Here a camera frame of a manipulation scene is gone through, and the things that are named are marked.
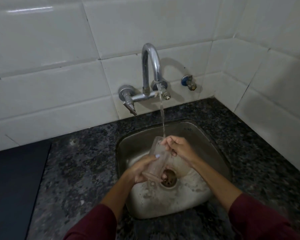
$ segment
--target chrome faucet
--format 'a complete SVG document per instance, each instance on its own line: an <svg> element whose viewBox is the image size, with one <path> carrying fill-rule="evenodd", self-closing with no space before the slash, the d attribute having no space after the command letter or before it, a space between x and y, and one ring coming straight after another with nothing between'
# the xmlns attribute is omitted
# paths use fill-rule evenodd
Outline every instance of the chrome faucet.
<svg viewBox="0 0 300 240"><path fill-rule="evenodd" d="M154 76L152 91L150 91L149 87L148 57L150 57L151 60ZM162 78L160 59L156 48L152 44L146 43L142 48L141 58L143 77L142 93L137 94L136 89L131 85L122 85L118 90L120 100L123 101L124 106L130 111L130 113L135 116L137 115L137 113L134 107L134 102L140 102L159 97L159 91L161 91L161 96L165 100L170 99L170 94L166 90L168 84Z"/></svg>

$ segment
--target sink drain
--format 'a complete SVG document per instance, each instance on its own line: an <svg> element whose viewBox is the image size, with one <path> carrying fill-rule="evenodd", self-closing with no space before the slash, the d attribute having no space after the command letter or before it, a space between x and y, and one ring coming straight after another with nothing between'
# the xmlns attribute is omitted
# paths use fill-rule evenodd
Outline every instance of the sink drain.
<svg viewBox="0 0 300 240"><path fill-rule="evenodd" d="M164 170L163 172L165 175L167 175L167 178L164 179L161 184L164 186L164 187L167 187L167 188L172 188L173 186L176 185L177 183L177 176L176 176L176 173L174 171L172 171L171 169L166 169Z"/></svg>

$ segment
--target kitchen sink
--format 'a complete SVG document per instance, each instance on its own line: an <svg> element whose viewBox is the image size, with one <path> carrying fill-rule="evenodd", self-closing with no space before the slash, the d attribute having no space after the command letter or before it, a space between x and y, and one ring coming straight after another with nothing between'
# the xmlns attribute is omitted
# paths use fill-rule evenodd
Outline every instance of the kitchen sink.
<svg viewBox="0 0 300 240"><path fill-rule="evenodd" d="M166 135L186 138L202 159L231 180L228 161L196 122L191 120L170 122L165 124L165 128ZM154 138L162 134L162 126L157 125L121 138L116 148L119 176L142 156L148 154ZM166 174L171 178L168 184L149 180L132 188L126 205L133 217L147 219L172 214L197 206L212 197L211 190L195 170L190 169L187 175L180 178L176 177L178 173L173 168L166 170Z"/></svg>

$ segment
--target black granite countertop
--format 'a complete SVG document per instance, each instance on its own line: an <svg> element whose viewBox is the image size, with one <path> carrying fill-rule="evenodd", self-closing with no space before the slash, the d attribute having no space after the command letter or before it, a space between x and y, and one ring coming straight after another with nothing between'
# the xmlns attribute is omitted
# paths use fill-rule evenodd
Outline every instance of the black granite countertop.
<svg viewBox="0 0 300 240"><path fill-rule="evenodd" d="M300 172L214 98L165 109L166 121L192 119L228 159L232 182L300 230ZM160 111L52 139L28 240L62 239L117 180L115 148L129 132L158 124ZM133 219L124 209L117 239L234 239L216 199L176 214Z"/></svg>

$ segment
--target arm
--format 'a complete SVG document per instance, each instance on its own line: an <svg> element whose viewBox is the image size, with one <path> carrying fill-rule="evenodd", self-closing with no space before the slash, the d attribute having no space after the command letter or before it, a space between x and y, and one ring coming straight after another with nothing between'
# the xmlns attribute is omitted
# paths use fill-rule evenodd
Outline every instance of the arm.
<svg viewBox="0 0 300 240"><path fill-rule="evenodd" d="M154 160L155 156L146 155L128 168L100 204L75 224L63 240L115 239L117 221L129 192L135 184L147 180L141 173Z"/></svg>
<svg viewBox="0 0 300 240"><path fill-rule="evenodd" d="M275 210L242 193L236 186L203 161L186 139L168 136L162 142L195 169L229 214L232 225L244 239L299 239L287 219Z"/></svg>

